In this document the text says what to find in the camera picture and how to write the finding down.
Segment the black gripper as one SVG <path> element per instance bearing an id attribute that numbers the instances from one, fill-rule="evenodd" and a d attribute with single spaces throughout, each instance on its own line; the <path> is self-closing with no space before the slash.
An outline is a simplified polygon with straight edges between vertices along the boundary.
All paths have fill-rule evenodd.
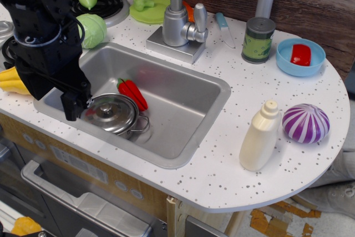
<path id="1" fill-rule="evenodd" d="M 53 88 L 62 91 L 65 118 L 74 122 L 85 109 L 82 101 L 91 97 L 90 82 L 79 67 L 82 54 L 79 31 L 62 31 L 46 43 L 37 41 L 28 36 L 26 41 L 15 37 L 11 43 L 18 74 L 37 100 Z"/>

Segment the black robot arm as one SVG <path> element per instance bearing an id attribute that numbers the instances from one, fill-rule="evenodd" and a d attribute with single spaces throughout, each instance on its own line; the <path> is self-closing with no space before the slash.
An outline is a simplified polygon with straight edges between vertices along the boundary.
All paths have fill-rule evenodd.
<path id="1" fill-rule="evenodd" d="M 88 107 L 91 85 L 79 67 L 84 28 L 72 0 L 1 0 L 14 24 L 15 67 L 35 99 L 57 88 L 65 117 L 75 121 Z"/>

